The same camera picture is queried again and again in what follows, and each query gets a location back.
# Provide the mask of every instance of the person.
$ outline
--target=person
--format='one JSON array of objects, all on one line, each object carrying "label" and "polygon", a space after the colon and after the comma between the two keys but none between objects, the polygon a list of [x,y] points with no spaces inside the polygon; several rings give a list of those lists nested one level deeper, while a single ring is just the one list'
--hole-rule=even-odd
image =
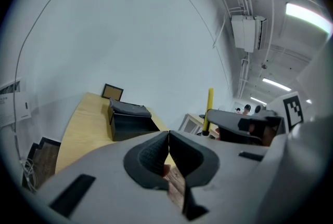
[{"label": "person", "polygon": [[247,115],[249,114],[251,110],[251,106],[249,104],[247,104],[245,107],[244,107],[244,111],[243,111],[243,115]]}]

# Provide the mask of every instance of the fluorescent light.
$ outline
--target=fluorescent light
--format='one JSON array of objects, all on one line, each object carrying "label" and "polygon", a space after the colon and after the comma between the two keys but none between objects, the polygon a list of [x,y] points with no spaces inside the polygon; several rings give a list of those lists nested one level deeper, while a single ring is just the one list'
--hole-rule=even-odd
[{"label": "fluorescent light", "polygon": [[319,14],[316,14],[313,11],[310,11],[306,8],[297,6],[292,3],[287,3],[286,14],[310,22],[315,26],[326,31],[329,35],[332,34],[332,24],[324,17],[320,16]]},{"label": "fluorescent light", "polygon": [[259,100],[259,99],[257,99],[257,98],[251,97],[251,99],[253,99],[253,100],[257,101],[257,102],[260,102],[260,103],[262,103],[262,104],[264,104],[264,105],[267,105],[267,103],[262,102],[261,100]]},{"label": "fluorescent light", "polygon": [[268,80],[268,79],[266,79],[266,78],[264,78],[262,81],[263,81],[263,82],[266,82],[266,83],[269,83],[269,84],[271,84],[271,85],[275,85],[275,86],[277,86],[277,87],[280,87],[280,88],[282,88],[282,89],[284,89],[285,91],[288,91],[288,92],[291,90],[291,89],[290,89],[289,87],[287,87],[287,86],[284,86],[284,85],[279,84],[279,83],[277,83],[277,82],[275,82],[275,81],[272,81],[272,80]]}]

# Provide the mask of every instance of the yellow pole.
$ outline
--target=yellow pole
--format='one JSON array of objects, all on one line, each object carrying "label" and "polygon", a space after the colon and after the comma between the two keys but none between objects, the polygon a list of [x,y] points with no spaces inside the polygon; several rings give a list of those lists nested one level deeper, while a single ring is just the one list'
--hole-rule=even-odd
[{"label": "yellow pole", "polygon": [[213,109],[213,100],[214,100],[214,88],[209,88],[208,90],[208,101],[207,101],[207,110],[204,116],[203,130],[202,135],[208,136],[210,130],[210,122],[207,120],[207,113],[209,110]]}]

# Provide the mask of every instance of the air conditioner unit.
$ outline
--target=air conditioner unit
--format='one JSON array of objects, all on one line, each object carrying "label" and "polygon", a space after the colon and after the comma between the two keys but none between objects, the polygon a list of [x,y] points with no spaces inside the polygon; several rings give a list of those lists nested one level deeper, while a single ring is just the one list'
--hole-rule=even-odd
[{"label": "air conditioner unit", "polygon": [[265,42],[267,19],[261,16],[233,15],[235,45],[246,52],[260,49]]}]

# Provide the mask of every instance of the picture frame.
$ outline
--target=picture frame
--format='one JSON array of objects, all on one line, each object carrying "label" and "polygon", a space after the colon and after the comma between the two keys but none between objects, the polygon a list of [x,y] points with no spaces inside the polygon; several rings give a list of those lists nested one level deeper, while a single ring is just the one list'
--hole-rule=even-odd
[{"label": "picture frame", "polygon": [[101,96],[103,98],[113,98],[117,101],[120,101],[121,96],[123,94],[124,89],[113,86],[113,85],[109,85],[109,84],[105,84],[103,92],[101,94]]}]

